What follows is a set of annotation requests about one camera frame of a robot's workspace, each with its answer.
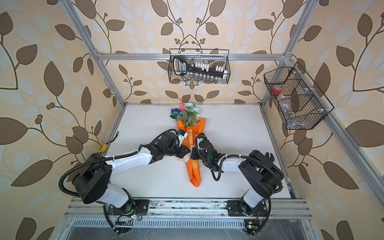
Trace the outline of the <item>white ribbon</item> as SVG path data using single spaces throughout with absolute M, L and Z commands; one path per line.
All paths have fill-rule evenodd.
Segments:
M 192 156 L 193 156 L 192 152 L 189 152 L 189 153 L 187 153 L 187 154 L 186 154 L 184 157 L 182 157 L 182 158 L 178 158 L 178 157 L 177 157 L 177 160 L 178 160 L 179 162 L 187 163 L 187 162 L 189 161 L 189 159 L 191 159 Z

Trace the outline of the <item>orange wrapping paper sheet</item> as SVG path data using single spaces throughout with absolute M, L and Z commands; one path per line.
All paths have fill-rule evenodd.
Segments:
M 198 134 L 204 132 L 206 119 L 197 117 L 197 124 L 194 124 L 192 127 L 184 127 L 182 121 L 176 121 L 178 130 L 184 130 L 188 135 L 187 138 L 183 140 L 183 145 L 188 148 L 195 145 L 195 138 Z M 187 173 L 189 176 L 190 182 L 198 188 L 201 184 L 201 175 L 198 160 L 193 160 L 191 157 L 188 160 L 185 160 Z

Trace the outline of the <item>dark blue fake rose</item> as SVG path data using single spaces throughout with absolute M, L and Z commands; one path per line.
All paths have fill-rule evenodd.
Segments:
M 180 109 L 171 109 L 170 117 L 172 119 L 177 119 L 181 115 L 182 111 Z

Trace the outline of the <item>pale blue fake flower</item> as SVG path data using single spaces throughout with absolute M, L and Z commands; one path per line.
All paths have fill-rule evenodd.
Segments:
M 200 117 L 201 110 L 196 103 L 186 103 L 184 109 L 184 114 L 186 114 L 184 124 L 186 127 L 192 127 L 200 121 L 198 117 Z

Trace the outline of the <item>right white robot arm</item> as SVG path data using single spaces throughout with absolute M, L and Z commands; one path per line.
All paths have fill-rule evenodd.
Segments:
M 275 193 L 283 190 L 283 172 L 274 164 L 274 156 L 253 150 L 248 155 L 220 154 L 205 134 L 195 138 L 193 156 L 202 160 L 217 182 L 226 172 L 241 173 L 250 184 L 250 188 L 240 200 L 245 215 L 252 215 L 259 203 L 269 200 Z

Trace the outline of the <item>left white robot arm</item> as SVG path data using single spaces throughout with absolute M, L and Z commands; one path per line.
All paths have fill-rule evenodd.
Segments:
M 127 208 L 134 200 L 124 188 L 114 186 L 110 178 L 124 171 L 150 165 L 165 156 L 183 159 L 190 149 L 183 145 L 188 137 L 184 130 L 170 129 L 147 145 L 130 153 L 114 156 L 91 155 L 86 162 L 64 173 L 58 183 L 59 189 L 70 196 L 79 197 L 84 204 L 94 202 L 109 204 L 117 209 Z

